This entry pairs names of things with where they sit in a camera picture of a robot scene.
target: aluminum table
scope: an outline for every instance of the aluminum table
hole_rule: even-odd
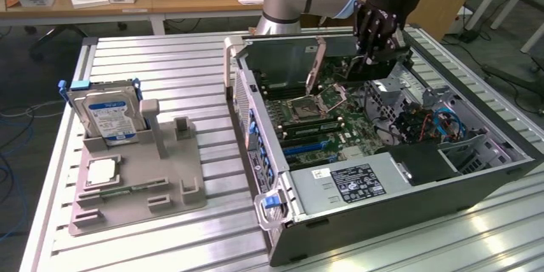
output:
[[[544,132],[418,29],[406,32],[484,102],[544,151]],[[20,271],[534,271],[544,267],[544,168],[469,210],[288,266],[268,266],[222,86],[224,38],[245,32],[85,41],[74,80],[137,77],[160,100],[161,122],[194,121],[205,176],[204,209],[70,237],[82,127],[66,106]],[[413,69],[444,83],[418,58]]]

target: floor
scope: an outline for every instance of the floor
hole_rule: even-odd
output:
[[[488,13],[492,12],[493,7],[501,1],[496,0],[493,2]],[[481,0],[468,0],[468,6],[476,8],[480,2]],[[254,26],[257,19],[257,17],[212,18],[201,20],[198,24],[196,24],[197,20],[177,20],[170,23],[168,34],[189,30],[192,32],[238,31],[246,29],[248,26]],[[481,63],[516,72],[524,75],[525,78],[534,78],[536,75],[529,72],[529,67],[533,66],[530,58],[521,54],[518,49],[532,32],[538,28],[542,20],[544,13],[520,3],[497,31],[489,30],[488,26],[484,25],[482,29],[489,34],[490,41],[477,39],[464,46]],[[114,23],[81,25],[81,29],[96,37],[150,34],[150,25],[146,22],[129,22],[125,31],[120,31]],[[14,27],[8,36],[0,39],[0,109],[58,100],[57,82],[61,79],[72,78],[81,43],[81,39],[73,33],[62,33],[42,47],[41,52],[45,59],[41,62],[32,62],[28,58],[26,48],[46,30],[49,30],[49,27],[38,27],[38,33],[28,35],[21,27]],[[446,38],[446,40],[456,41],[452,37]],[[544,57],[542,47],[544,42],[540,42],[538,46],[532,50],[534,57]],[[448,46],[448,49],[470,69],[481,73],[478,65],[458,46]],[[512,89],[508,84],[496,79],[490,79],[489,83],[512,99]],[[522,90],[520,90],[520,93],[520,104],[525,108],[536,109],[540,106],[537,96]],[[46,106],[40,108],[36,114],[54,113],[61,110],[61,107],[61,104]],[[532,114],[529,116],[540,126],[544,126],[542,118]],[[21,117],[17,122],[25,123],[28,119],[28,117]],[[28,203],[28,221],[22,223],[14,236],[0,241],[0,271],[17,271],[20,265],[26,232],[32,224],[58,123],[60,116],[36,118],[32,123],[33,139],[20,151],[8,157],[10,167],[20,179]],[[17,129],[9,129],[5,124],[0,123],[0,143],[13,137],[17,131]],[[0,194],[4,194],[5,188],[6,184],[1,184]],[[21,201],[14,195],[16,192],[0,206],[0,236],[17,224],[22,215]]]

